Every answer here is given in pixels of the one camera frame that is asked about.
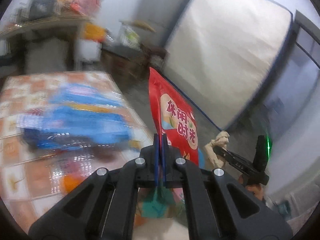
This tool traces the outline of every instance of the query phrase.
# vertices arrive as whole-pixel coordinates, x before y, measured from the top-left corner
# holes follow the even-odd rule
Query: metal bolt
[[[178,165],[183,165],[186,163],[186,160],[184,158],[178,158],[178,159],[176,159],[176,163]]]
[[[224,171],[223,171],[223,169],[220,169],[220,168],[218,168],[218,169],[215,169],[214,171],[213,171],[213,173],[216,175],[216,176],[222,176],[223,174],[224,174]]]
[[[146,162],[146,160],[144,158],[136,158],[135,163],[137,165],[142,165]]]
[[[107,169],[105,169],[105,168],[100,168],[100,169],[97,170],[97,174],[98,174],[99,176],[103,176],[103,175],[105,175],[106,173],[107,173]]]

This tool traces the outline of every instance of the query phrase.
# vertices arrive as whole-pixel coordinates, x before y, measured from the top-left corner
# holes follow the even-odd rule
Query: gray floor
[[[156,133],[156,128],[150,111],[148,80],[137,82],[129,88],[121,90],[123,95],[129,101],[131,106],[135,109],[150,131]],[[205,154],[204,146],[211,139],[217,136],[219,130],[187,98],[185,98],[185,100],[192,106],[194,110],[194,117],[197,124],[198,145],[201,151]],[[241,131],[238,129],[238,131],[230,133],[228,150],[252,161],[255,154],[256,140],[257,136],[252,134],[248,129],[242,129]],[[206,156],[205,159],[206,168],[210,169],[212,166]],[[226,166],[226,170],[236,179],[241,174],[229,165]]]

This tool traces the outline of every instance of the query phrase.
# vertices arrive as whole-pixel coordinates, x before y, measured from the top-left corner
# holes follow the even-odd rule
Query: red plastic bag
[[[168,144],[179,148],[184,158],[198,165],[198,137],[192,108],[153,68],[150,68],[149,99],[157,133],[166,133]]]

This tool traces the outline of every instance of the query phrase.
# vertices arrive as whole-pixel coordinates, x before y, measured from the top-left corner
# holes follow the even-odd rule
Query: beige cloth
[[[215,140],[211,140],[207,145],[205,145],[205,150],[207,152],[207,155],[209,157],[210,162],[213,165],[213,168],[222,168],[226,164],[225,158],[221,156],[217,156],[214,151],[214,146],[220,146],[227,149],[227,144],[229,142],[229,134],[226,131],[221,131],[215,138]]]

